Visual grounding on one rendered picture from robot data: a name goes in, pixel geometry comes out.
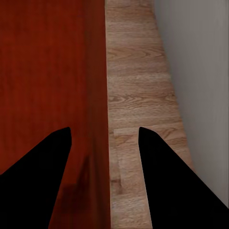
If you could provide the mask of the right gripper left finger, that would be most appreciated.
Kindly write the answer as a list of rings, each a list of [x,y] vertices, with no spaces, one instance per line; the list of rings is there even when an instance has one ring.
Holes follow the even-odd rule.
[[[48,229],[71,146],[59,129],[0,175],[0,229]]]

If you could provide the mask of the storage box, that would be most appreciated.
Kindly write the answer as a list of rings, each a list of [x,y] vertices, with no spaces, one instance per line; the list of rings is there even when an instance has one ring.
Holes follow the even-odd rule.
[[[111,229],[105,0],[0,0],[0,175],[66,127],[48,229]]]

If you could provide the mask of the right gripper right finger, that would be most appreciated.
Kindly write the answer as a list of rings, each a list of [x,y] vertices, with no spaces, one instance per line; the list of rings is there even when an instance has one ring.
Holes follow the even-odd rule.
[[[153,229],[229,229],[229,208],[153,130],[138,145]]]

